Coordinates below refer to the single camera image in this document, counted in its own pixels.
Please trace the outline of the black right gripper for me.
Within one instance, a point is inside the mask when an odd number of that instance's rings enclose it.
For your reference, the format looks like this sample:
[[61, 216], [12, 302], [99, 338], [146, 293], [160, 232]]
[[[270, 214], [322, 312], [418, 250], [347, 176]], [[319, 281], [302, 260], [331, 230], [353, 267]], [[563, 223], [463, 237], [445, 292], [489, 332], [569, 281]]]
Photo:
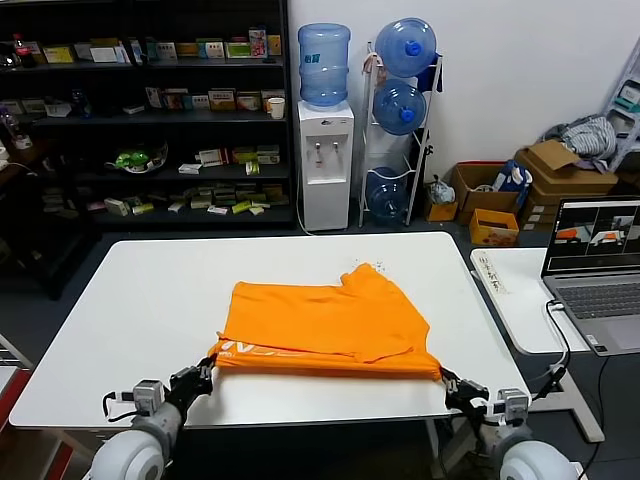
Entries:
[[464, 414], [473, 415], [478, 409], [473, 405], [474, 400], [488, 401], [490, 392], [473, 381], [460, 380], [453, 371], [441, 366], [440, 376], [446, 395], [446, 407], [449, 410], [459, 410]]

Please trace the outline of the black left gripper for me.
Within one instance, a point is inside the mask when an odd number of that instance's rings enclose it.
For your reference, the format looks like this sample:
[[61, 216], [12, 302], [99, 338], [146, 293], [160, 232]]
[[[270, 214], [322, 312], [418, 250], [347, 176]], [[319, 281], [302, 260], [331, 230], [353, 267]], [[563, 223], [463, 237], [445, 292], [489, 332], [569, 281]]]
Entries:
[[212, 371], [217, 356], [212, 354], [203, 358], [198, 366], [185, 367], [170, 377], [168, 402], [173, 405], [192, 405], [202, 395], [213, 391]]

